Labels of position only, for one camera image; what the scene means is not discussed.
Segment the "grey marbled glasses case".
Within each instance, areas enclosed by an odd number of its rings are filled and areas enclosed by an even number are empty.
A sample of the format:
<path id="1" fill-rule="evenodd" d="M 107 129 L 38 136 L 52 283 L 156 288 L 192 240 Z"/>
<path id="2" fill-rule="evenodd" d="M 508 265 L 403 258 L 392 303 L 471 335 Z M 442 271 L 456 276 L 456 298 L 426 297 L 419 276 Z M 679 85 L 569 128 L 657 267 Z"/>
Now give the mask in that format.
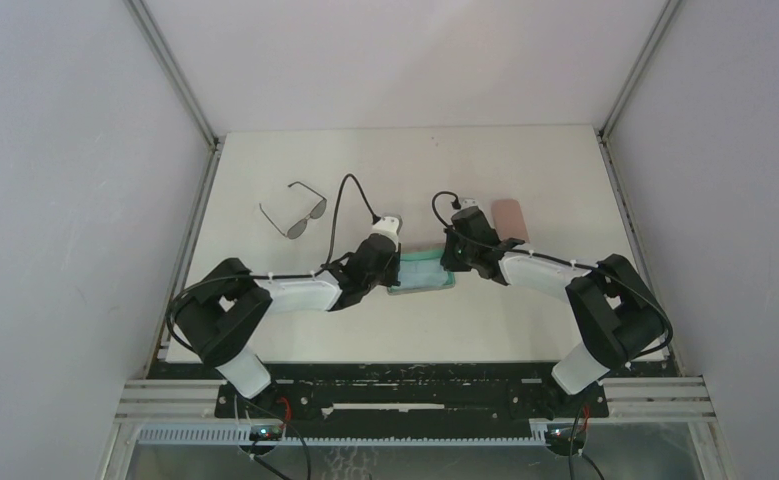
<path id="1" fill-rule="evenodd" d="M 441 264 L 444 250 L 443 243 L 404 248 L 400 255 L 398 284 L 388 287 L 388 293 L 402 295 L 453 288 L 455 274 Z"/>

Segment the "small light blue cloth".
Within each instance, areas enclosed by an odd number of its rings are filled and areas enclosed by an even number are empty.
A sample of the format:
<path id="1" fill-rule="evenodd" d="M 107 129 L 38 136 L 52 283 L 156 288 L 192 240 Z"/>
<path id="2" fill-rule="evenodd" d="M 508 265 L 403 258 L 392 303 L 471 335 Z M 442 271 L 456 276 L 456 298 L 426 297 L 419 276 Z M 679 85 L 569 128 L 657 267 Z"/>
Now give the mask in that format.
<path id="1" fill-rule="evenodd" d="M 398 281 L 402 290 L 439 288 L 450 282 L 450 275 L 437 258 L 402 260 Z"/>

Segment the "pink glasses case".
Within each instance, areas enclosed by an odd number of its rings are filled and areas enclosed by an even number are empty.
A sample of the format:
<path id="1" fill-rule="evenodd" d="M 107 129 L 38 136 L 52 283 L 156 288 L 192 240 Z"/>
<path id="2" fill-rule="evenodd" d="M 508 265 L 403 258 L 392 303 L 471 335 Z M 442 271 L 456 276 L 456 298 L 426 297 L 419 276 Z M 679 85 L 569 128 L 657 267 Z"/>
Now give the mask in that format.
<path id="1" fill-rule="evenodd" d="M 520 203 L 512 198 L 498 199 L 491 204 L 494 228 L 501 240 L 515 239 L 527 244 L 530 240 Z"/>

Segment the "black frame grey sunglasses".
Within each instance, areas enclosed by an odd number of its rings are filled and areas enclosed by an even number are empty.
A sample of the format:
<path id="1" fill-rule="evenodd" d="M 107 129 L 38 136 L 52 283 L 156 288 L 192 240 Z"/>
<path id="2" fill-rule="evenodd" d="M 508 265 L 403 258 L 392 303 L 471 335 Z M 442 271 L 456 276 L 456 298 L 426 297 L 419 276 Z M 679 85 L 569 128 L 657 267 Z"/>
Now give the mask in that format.
<path id="1" fill-rule="evenodd" d="M 324 216 L 327 205 L 328 198 L 323 193 L 304 182 L 294 181 L 260 201 L 258 208 L 277 233 L 295 240 L 311 222 Z"/>

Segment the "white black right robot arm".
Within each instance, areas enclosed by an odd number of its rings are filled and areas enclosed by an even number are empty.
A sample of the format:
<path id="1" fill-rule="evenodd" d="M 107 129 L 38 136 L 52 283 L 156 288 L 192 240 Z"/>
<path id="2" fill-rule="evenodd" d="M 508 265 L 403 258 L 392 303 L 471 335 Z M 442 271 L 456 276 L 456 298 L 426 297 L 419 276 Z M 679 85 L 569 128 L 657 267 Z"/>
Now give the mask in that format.
<path id="1" fill-rule="evenodd" d="M 455 200 L 443 223 L 441 259 L 451 272 L 476 272 L 503 286 L 524 287 L 571 307 L 580 342 L 551 371 L 556 389 L 569 396 L 627 363 L 665 348 L 671 323 L 630 261 L 611 254 L 586 265 L 522 249 L 501 239 L 473 201 Z"/>

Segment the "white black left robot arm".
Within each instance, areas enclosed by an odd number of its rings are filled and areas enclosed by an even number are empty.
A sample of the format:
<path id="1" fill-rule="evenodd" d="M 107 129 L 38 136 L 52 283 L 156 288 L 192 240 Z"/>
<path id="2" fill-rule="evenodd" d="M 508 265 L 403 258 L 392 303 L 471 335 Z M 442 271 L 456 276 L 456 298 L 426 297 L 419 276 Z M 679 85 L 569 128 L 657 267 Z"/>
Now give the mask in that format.
<path id="1" fill-rule="evenodd" d="M 241 260 L 228 258 L 170 302 L 167 326 L 180 330 L 175 339 L 204 366 L 216 370 L 241 397 L 252 399 L 273 383 L 249 347 L 265 317 L 357 305 L 374 288 L 398 284 L 400 253 L 397 239 L 373 233 L 355 252 L 315 275 L 259 276 Z"/>

